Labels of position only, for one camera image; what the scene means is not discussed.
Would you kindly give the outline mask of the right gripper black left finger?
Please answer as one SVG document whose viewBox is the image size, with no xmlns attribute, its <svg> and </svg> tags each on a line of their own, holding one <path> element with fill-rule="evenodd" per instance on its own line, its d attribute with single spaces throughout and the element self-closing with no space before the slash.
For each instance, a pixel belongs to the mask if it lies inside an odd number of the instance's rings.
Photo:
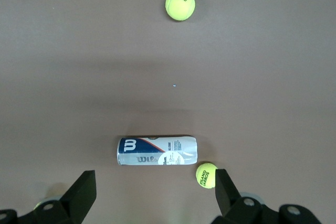
<svg viewBox="0 0 336 224">
<path fill-rule="evenodd" d="M 42 203 L 18 223 L 82 223 L 97 197 L 95 171 L 83 172 L 59 200 Z"/>
</svg>

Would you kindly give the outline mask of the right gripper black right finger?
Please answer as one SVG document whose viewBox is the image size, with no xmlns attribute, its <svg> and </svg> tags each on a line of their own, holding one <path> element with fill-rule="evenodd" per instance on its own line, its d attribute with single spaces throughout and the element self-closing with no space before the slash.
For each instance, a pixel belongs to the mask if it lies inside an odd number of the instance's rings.
<svg viewBox="0 0 336 224">
<path fill-rule="evenodd" d="M 221 213 L 212 223 L 280 223 L 278 212 L 242 196 L 225 169 L 216 170 L 215 196 Z"/>
</svg>

